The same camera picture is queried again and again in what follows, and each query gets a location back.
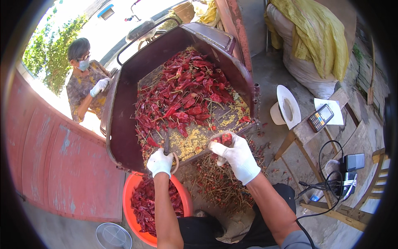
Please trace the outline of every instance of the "eyeglasses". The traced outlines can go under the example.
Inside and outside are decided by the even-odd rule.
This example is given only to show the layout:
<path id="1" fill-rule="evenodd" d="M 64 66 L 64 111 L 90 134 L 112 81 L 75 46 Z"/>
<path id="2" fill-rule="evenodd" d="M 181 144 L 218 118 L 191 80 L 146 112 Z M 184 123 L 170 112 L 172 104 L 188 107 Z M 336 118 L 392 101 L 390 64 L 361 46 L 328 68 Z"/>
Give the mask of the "eyeglasses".
<path id="1" fill-rule="evenodd" d="M 90 55 L 91 55 L 91 53 L 89 53 L 88 55 L 86 55 L 86 56 L 83 57 L 83 58 L 77 59 L 77 61 L 85 61 L 85 60 L 87 60 L 88 57 L 90 57 Z"/>

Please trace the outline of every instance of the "orange plastic basin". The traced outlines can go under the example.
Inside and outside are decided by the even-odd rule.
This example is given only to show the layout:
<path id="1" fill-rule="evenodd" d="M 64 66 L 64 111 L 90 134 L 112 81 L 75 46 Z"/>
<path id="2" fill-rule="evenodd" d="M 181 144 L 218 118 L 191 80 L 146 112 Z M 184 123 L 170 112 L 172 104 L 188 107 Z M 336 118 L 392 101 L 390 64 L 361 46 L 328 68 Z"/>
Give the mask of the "orange plastic basin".
<path id="1" fill-rule="evenodd" d="M 139 232 L 141 230 L 141 226 L 137 223 L 137 218 L 134 215 L 134 210 L 131 208 L 131 196 L 135 192 L 135 189 L 138 187 L 141 180 L 142 176 L 136 174 L 131 174 L 127 178 L 123 189 L 123 212 L 126 216 L 127 223 L 129 224 L 131 230 L 138 236 L 138 238 L 140 238 L 148 245 L 157 247 L 158 239 L 156 237 L 150 235 L 148 232 Z M 184 217 L 192 216 L 193 205 L 191 195 L 189 194 L 188 190 L 177 180 L 177 177 L 175 177 L 174 175 L 172 175 L 170 180 L 174 183 L 177 191 L 179 192 L 179 195 L 181 196 Z"/>

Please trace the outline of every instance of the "face mask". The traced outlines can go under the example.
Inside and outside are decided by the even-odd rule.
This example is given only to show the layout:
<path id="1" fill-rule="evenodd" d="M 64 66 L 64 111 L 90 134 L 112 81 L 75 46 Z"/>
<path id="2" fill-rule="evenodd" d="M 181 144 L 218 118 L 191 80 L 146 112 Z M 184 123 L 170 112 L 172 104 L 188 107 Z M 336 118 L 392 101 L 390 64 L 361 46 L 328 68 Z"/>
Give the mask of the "face mask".
<path id="1" fill-rule="evenodd" d="M 86 71 L 90 63 L 89 58 L 90 57 L 87 57 L 87 59 L 85 59 L 84 61 L 79 62 L 79 67 L 78 67 L 79 70 Z"/>

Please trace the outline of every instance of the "white paper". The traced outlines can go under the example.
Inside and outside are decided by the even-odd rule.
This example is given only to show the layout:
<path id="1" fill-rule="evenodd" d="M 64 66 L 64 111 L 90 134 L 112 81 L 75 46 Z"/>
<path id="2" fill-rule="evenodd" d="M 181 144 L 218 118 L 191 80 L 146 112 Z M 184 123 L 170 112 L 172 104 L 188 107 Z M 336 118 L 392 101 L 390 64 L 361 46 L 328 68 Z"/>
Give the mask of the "white paper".
<path id="1" fill-rule="evenodd" d="M 334 116 L 327 123 L 328 125 L 344 125 L 343 115 L 340 110 L 339 102 L 336 100 L 321 100 L 319 98 L 314 98 L 315 109 L 318 111 L 324 104 L 328 104 L 332 110 Z"/>

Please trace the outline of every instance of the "floral shirt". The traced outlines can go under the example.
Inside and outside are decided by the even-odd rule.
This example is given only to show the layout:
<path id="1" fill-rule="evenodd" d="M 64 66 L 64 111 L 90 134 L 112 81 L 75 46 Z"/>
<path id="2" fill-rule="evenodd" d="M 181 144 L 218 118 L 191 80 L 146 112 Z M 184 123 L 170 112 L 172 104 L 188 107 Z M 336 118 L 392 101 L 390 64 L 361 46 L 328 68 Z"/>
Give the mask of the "floral shirt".
<path id="1" fill-rule="evenodd" d="M 106 69 L 98 61 L 95 60 L 90 61 L 88 70 L 90 73 L 85 77 L 79 77 L 72 74 L 66 86 L 70 112 L 72 114 L 73 121 L 76 123 L 80 123 L 84 120 L 84 118 L 81 119 L 77 114 L 77 108 L 80 106 L 80 103 L 88 94 L 90 94 L 90 90 L 99 80 L 110 78 L 111 76 L 111 74 L 106 71 Z M 99 120 L 101 120 L 102 117 L 102 110 L 108 92 L 109 86 L 105 91 L 100 92 L 95 98 L 93 98 L 90 104 L 90 109 L 97 115 Z"/>

